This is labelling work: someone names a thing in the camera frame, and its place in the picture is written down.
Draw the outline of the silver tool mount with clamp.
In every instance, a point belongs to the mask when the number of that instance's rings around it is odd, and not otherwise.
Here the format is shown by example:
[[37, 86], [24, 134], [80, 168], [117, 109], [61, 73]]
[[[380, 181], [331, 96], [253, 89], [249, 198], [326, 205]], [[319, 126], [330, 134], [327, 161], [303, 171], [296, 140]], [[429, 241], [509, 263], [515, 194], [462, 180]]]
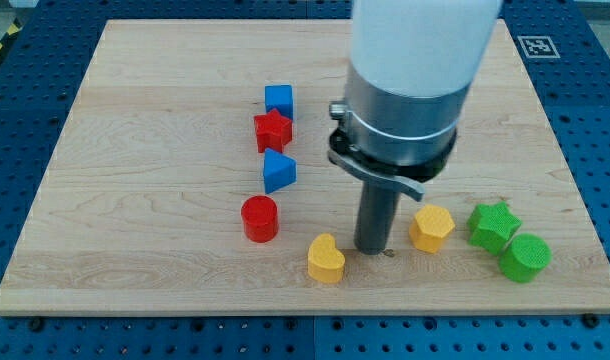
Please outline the silver tool mount with clamp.
[[328, 158], [360, 180], [362, 191], [404, 194], [416, 201], [424, 183], [445, 167], [469, 86], [434, 96], [410, 96], [377, 87], [348, 68], [344, 97], [329, 106], [337, 128]]

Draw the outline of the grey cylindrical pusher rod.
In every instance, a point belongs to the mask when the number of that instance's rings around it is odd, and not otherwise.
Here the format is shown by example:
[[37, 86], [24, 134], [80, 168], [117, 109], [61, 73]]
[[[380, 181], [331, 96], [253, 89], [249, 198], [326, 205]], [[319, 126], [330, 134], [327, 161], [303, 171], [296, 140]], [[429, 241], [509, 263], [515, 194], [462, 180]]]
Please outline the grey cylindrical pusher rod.
[[365, 182], [354, 233], [354, 245], [363, 254], [376, 255], [387, 245], [400, 194]]

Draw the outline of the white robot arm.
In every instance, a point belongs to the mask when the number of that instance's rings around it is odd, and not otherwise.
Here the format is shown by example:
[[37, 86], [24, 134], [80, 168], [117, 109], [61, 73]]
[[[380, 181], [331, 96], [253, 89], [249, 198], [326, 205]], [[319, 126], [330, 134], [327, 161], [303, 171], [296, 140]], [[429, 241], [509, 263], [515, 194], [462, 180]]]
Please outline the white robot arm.
[[356, 1], [344, 96], [328, 158], [363, 184], [354, 245], [386, 248], [401, 195], [445, 167], [501, 0]]

